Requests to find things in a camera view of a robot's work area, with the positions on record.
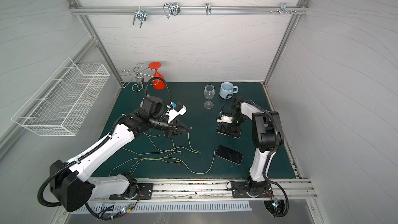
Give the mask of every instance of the ventilation grille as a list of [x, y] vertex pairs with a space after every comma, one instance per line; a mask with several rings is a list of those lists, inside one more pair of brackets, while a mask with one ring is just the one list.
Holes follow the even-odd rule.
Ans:
[[[107, 207], [115, 205], [112, 212], [117, 213], [126, 207], [129, 202], [121, 203], [97, 203], [89, 204], [95, 211], [99, 212]], [[230, 211], [251, 211], [249, 201], [203, 201], [203, 202], [140, 202], [132, 212], [137, 213], [158, 213], [158, 212], [230, 212]], [[86, 206], [72, 212], [72, 214], [87, 214]]]

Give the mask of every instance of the smartphone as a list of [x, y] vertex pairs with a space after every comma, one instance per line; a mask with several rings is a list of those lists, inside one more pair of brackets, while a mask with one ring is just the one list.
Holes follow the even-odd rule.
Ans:
[[242, 152], [238, 152], [231, 148], [219, 145], [217, 148], [216, 156], [240, 165], [242, 162], [243, 154]]

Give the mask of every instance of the black cable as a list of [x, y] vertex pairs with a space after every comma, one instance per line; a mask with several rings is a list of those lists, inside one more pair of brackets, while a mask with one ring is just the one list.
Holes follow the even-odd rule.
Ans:
[[231, 98], [234, 98], [234, 100], [236, 100], [236, 97], [235, 97], [234, 95], [228, 94], [228, 95], [226, 96], [226, 98], [225, 98], [224, 104], [222, 105], [222, 108], [221, 108], [220, 113], [221, 113], [221, 115], [224, 115], [224, 116], [227, 116], [227, 117], [233, 117], [234, 115], [233, 115], [232, 113], [230, 113], [230, 112], [224, 112], [224, 107], [225, 107], [226, 101], [228, 100], [228, 96], [232, 96]]
[[168, 99], [169, 99], [169, 102], [167, 104], [170, 104], [170, 102], [172, 102], [172, 97], [170, 96], [169, 86], [167, 85], [166, 81], [163, 78], [160, 78], [160, 77], [152, 77], [152, 78], [149, 79], [149, 81], [147, 82], [147, 84], [145, 85], [145, 88], [144, 88], [144, 98], [147, 97], [148, 86], [151, 85], [151, 82], [154, 81], [154, 80], [161, 80], [166, 85], [167, 96], [168, 96]]
[[[264, 111], [264, 112], [266, 113], [266, 115], [268, 115], [269, 119], [271, 120], [271, 124], [272, 124], [273, 130], [274, 130], [274, 133], [275, 133], [275, 146], [273, 147], [273, 149], [267, 155], [267, 162], [266, 162], [266, 167], [267, 167], [269, 161], [271, 160], [271, 155], [274, 154], [279, 149], [279, 142], [281, 141], [281, 137], [279, 135], [279, 132], [278, 132], [278, 129], [276, 127], [276, 123], [275, 123], [275, 121], [274, 121], [274, 119], [272, 117], [272, 114], [270, 112], [268, 112], [268, 111]], [[263, 173], [263, 177], [264, 177], [264, 179], [267, 182], [272, 183], [272, 184], [276, 185], [277, 187], [279, 187], [281, 189], [283, 195], [285, 196], [285, 209], [283, 210], [282, 214], [274, 214], [275, 217], [284, 217], [287, 214], [287, 212], [289, 211], [289, 200], [287, 198], [285, 190], [277, 182], [269, 180], [265, 176], [265, 172]]]
[[[137, 206], [137, 203], [138, 203], [138, 202], [140, 201], [140, 199], [141, 199], [141, 191], [137, 191], [137, 193], [139, 194], [139, 197], [138, 197], [137, 201], [135, 202], [134, 206], [132, 206], [132, 207], [130, 208], [130, 210], [132, 210], [133, 208], [135, 208], [135, 206]], [[100, 219], [100, 220], [113, 220], [113, 219], [122, 217], [122, 216], [124, 216], [126, 213], [129, 212], [128, 209], [124, 209], [124, 212], [125, 212], [125, 213], [123, 213], [122, 211], [119, 211], [119, 212], [117, 212], [116, 214], [114, 214], [112, 217], [104, 217], [103, 214], [104, 214], [106, 211], [110, 211], [110, 209], [113, 208], [114, 205], [113, 205], [113, 206], [110, 206], [110, 207], [107, 207], [106, 209], [102, 210], [102, 211], [99, 212], [98, 214], [95, 213], [95, 212], [91, 209], [90, 205], [88, 205], [87, 202], [86, 202], [84, 205], [86, 206], [88, 212], [90, 212], [94, 217], [96, 217], [97, 219]]]
[[122, 216], [124, 215], [124, 214], [122, 214], [121, 212], [117, 212], [115, 215], [113, 215], [113, 217], [102, 217], [102, 215], [100, 216], [99, 214], [96, 214], [96, 213], [91, 209], [91, 207], [88, 205], [87, 202], [86, 202], [84, 205], [86, 206], [86, 208], [87, 208], [88, 212], [90, 212], [90, 214], [92, 214], [94, 217], [96, 217], [97, 219], [100, 219], [100, 220], [113, 220], [113, 219], [122, 217]]
[[237, 188], [235, 188], [235, 187], [232, 187], [232, 183], [241, 183], [241, 182], [235, 182], [235, 181], [229, 181], [229, 182], [227, 182], [226, 183], [226, 188], [228, 189], [228, 190], [238, 190]]
[[[161, 80], [166, 85], [167, 97], [168, 97], [168, 100], [169, 100], [167, 102], [167, 104], [170, 104], [170, 102], [172, 102], [172, 97], [171, 97], [171, 94], [170, 94], [169, 86], [167, 85], [167, 82], [163, 78], [160, 78], [160, 77], [152, 77], [152, 78], [150, 78], [148, 80], [148, 82], [147, 82], [147, 84], [145, 85], [145, 88], [144, 88], [144, 99], [147, 97], [148, 86], [151, 85], [151, 82], [154, 81], [154, 80]], [[160, 121], [162, 121], [164, 119], [164, 117], [166, 116], [166, 112], [167, 112], [167, 107], [164, 110], [164, 112], [162, 113], [162, 115], [159, 117]]]
[[[274, 154], [274, 153], [279, 149], [279, 142], [281, 141], [281, 137], [280, 137], [279, 132], [278, 132], [278, 129], [277, 129], [277, 127], [276, 127], [276, 123], [275, 123], [275, 121], [274, 121], [274, 119], [273, 119], [273, 117], [272, 117], [272, 114], [271, 114], [269, 111], [263, 109], [262, 107], [260, 107], [259, 105], [257, 105], [256, 103], [254, 103], [254, 102], [251, 101], [251, 100], [236, 100], [236, 101], [234, 101], [234, 102], [232, 103], [231, 108], [234, 106], [234, 104], [238, 104], [238, 103], [242, 103], [242, 102], [243, 102], [243, 103], [248, 103], [248, 104], [250, 104], [250, 105], [253, 105], [253, 106], [257, 107], [260, 111], [262, 111], [262, 112], [264, 112], [266, 115], [268, 115], [268, 117], [269, 117], [269, 119], [270, 119], [270, 121], [271, 121], [273, 130], [274, 130], [274, 134], [275, 134], [275, 146], [273, 147], [273, 149], [272, 149], [272, 150], [268, 153], [268, 155], [267, 155], [267, 161], [266, 161], [266, 167], [267, 167], [267, 166], [268, 166], [268, 163], [269, 163], [269, 161], [270, 161], [270, 159], [271, 159], [271, 155]], [[287, 214], [287, 212], [289, 211], [289, 200], [288, 200], [288, 198], [287, 198], [287, 195], [286, 195], [285, 190], [284, 190], [284, 189], [282, 188], [282, 186], [279, 185], [277, 182], [274, 182], [274, 181], [269, 180], [269, 179], [265, 176], [265, 172], [263, 172], [263, 177], [264, 177], [264, 179], [265, 179], [267, 182], [269, 182], [269, 183], [271, 183], [271, 184], [274, 184], [274, 185], [276, 185], [277, 187], [279, 187], [279, 188], [281, 189], [283, 195], [285, 196], [285, 209], [284, 209], [283, 213], [282, 213], [282, 214], [274, 214], [275, 217], [284, 217], [284, 216]]]
[[102, 210], [102, 211], [100, 211], [100, 212], [98, 213], [98, 216], [103, 217], [103, 214], [104, 214], [105, 212], [107, 212], [107, 211], [113, 211], [113, 208], [114, 208], [114, 207], [115, 207], [115, 206], [112, 205], [112, 206], [110, 206], [110, 207], [105, 208], [104, 210]]
[[[119, 121], [123, 118], [124, 116], [118, 117], [117, 120], [113, 123], [112, 128], [109, 132], [109, 135], [112, 135], [113, 132], [115, 131], [116, 125], [119, 123]], [[101, 146], [103, 146], [107, 141], [109, 140], [109, 136], [107, 136], [101, 143], [99, 143], [96, 147], [94, 147], [93, 149], [91, 149], [89, 152], [85, 153], [84, 155], [82, 155], [81, 157], [79, 157], [77, 160], [78, 161], [82, 161], [84, 158], [88, 157], [89, 155], [91, 155], [92, 153], [94, 153], [95, 151], [97, 151]], [[48, 202], [44, 199], [43, 197], [43, 193], [44, 193], [44, 189], [47, 187], [47, 185], [51, 182], [51, 180], [53, 180], [56, 176], [58, 176], [59, 174], [61, 174], [62, 172], [64, 172], [65, 170], [67, 170], [69, 167], [71, 167], [72, 165], [76, 164], [76, 161], [72, 161], [66, 165], [64, 165], [63, 167], [61, 167], [60, 169], [58, 169], [55, 173], [53, 173], [50, 177], [48, 177], [40, 186], [39, 190], [37, 191], [37, 201], [46, 207], [58, 207], [61, 206], [60, 202]]]

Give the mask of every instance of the glass base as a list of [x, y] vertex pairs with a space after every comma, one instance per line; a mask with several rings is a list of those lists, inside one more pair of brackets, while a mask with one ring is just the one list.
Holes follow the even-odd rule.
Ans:
[[213, 106], [214, 106], [214, 104], [213, 104], [213, 102], [211, 102], [211, 101], [206, 101], [204, 106], [205, 106], [205, 108], [207, 108], [207, 109], [212, 109]]

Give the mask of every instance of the side wall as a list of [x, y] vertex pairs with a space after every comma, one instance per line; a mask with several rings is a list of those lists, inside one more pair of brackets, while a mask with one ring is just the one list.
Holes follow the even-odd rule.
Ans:
[[398, 0], [310, 0], [268, 84], [327, 223], [398, 220]]
[[[12, 126], [13, 114], [88, 40], [66, 0], [0, 0], [0, 137]], [[105, 64], [97, 48], [82, 62]], [[117, 92], [111, 76], [75, 137], [23, 133], [0, 162], [1, 223], [51, 222], [57, 208], [41, 206], [37, 189], [52, 162], [65, 161], [98, 140]], [[55, 201], [48, 189], [45, 198]]]
[[18, 109], [89, 39], [66, 0], [0, 0], [0, 137]]

